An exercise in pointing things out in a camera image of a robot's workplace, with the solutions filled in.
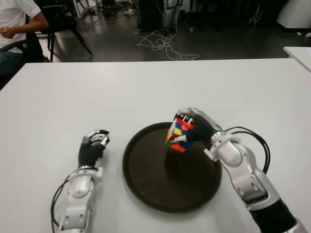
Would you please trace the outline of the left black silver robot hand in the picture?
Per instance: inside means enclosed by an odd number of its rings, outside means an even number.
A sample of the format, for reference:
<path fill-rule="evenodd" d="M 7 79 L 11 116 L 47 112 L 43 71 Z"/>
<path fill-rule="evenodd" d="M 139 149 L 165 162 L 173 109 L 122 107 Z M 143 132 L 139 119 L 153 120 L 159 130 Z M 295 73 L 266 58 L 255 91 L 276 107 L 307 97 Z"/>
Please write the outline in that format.
<path fill-rule="evenodd" d="M 78 167 L 95 167 L 110 142 L 109 131 L 96 129 L 83 138 L 78 153 Z"/>

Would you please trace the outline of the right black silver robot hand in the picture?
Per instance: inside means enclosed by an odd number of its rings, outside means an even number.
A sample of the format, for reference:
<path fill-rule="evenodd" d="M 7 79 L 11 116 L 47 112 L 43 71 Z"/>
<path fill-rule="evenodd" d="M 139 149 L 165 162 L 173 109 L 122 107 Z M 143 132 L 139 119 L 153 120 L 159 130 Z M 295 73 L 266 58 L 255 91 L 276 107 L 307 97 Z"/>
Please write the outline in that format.
<path fill-rule="evenodd" d="M 224 130 L 206 113 L 197 108 L 177 111 L 168 129 L 165 144 L 179 152 L 185 152 L 194 142 L 214 142 L 225 135 Z"/>

